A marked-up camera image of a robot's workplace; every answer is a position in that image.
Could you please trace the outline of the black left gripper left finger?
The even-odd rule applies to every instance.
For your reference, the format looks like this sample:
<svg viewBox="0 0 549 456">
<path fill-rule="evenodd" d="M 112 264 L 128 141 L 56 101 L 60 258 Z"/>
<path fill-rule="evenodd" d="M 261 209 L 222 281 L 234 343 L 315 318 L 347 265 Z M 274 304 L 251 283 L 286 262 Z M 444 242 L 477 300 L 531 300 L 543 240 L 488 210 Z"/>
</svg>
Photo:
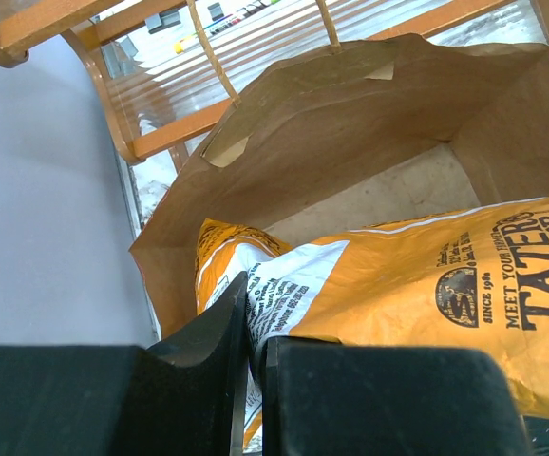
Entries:
<svg viewBox="0 0 549 456">
<path fill-rule="evenodd" d="M 238 455 L 247 276 L 150 348 L 0 346 L 0 455 Z"/>
</svg>

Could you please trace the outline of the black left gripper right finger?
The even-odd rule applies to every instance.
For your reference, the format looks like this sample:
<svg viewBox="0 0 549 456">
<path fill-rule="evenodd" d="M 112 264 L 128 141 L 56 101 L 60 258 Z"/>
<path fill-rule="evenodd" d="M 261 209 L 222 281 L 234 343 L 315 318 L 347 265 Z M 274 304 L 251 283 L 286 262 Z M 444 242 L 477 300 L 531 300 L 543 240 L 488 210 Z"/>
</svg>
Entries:
<svg viewBox="0 0 549 456">
<path fill-rule="evenodd" d="M 268 341 L 267 455 L 528 455 L 502 371 L 482 351 Z"/>
</svg>

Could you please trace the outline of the orange Tater chip bag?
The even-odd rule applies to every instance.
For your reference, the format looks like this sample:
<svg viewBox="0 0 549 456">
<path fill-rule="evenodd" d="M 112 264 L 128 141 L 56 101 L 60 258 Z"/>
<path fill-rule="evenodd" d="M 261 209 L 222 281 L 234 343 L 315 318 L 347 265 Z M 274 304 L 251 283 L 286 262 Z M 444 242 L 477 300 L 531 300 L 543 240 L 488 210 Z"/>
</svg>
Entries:
<svg viewBox="0 0 549 456">
<path fill-rule="evenodd" d="M 254 355 L 268 339 L 450 346 L 491 355 L 520 411 L 549 419 L 549 197 L 369 225 L 298 247 L 205 220 L 205 311 L 240 273 Z"/>
</svg>

